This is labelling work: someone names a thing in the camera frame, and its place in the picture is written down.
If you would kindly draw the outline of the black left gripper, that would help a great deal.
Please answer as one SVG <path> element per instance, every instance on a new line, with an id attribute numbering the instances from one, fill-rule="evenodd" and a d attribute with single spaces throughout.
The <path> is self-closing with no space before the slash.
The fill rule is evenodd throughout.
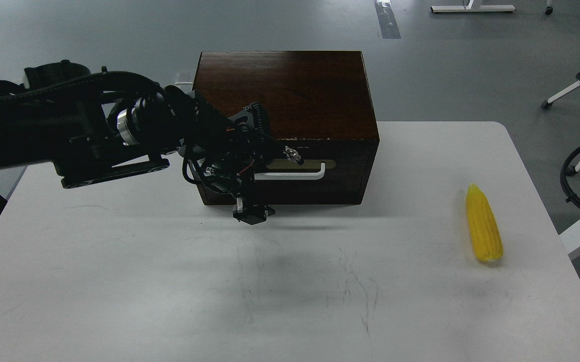
<path id="1" fill-rule="evenodd" d="M 239 222 L 256 225 L 276 215 L 271 206 L 251 200 L 261 197 L 255 172 L 275 162 L 303 165 L 304 159 L 296 149 L 275 143 L 263 106 L 251 103 L 226 117 L 199 92 L 185 93 L 168 85 L 167 93 L 183 112 L 182 156 L 192 163 L 200 183 L 212 192 L 235 197 L 232 217 Z"/>

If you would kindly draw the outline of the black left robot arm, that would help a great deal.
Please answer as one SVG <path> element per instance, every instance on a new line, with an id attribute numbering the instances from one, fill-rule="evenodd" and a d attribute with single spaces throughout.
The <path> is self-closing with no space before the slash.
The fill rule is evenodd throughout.
<path id="1" fill-rule="evenodd" d="M 51 162 L 72 189 L 161 171 L 177 153 L 188 183 L 232 196 L 233 217 L 255 225 L 275 213 L 256 174 L 276 159 L 304 163 L 259 103 L 226 117 L 198 92 L 133 72 L 69 60 L 24 72 L 21 84 L 0 80 L 0 169 Z"/>

